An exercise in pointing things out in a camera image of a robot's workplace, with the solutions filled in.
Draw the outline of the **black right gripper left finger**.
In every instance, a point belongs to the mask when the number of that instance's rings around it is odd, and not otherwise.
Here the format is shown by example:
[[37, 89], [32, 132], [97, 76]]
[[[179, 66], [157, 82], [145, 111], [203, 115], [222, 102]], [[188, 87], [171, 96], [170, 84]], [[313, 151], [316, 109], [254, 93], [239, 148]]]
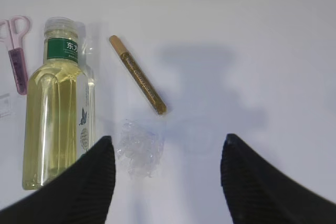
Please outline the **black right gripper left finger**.
[[115, 180], [112, 139], [104, 136], [56, 179], [1, 210], [1, 223], [105, 223]]

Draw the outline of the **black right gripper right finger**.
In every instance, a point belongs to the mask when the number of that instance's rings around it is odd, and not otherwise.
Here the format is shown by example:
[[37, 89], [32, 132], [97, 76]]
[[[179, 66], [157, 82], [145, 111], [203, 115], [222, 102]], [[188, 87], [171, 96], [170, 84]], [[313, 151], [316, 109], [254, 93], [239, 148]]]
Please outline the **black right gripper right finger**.
[[221, 186], [233, 223], [335, 223], [335, 203], [292, 180], [227, 134]]

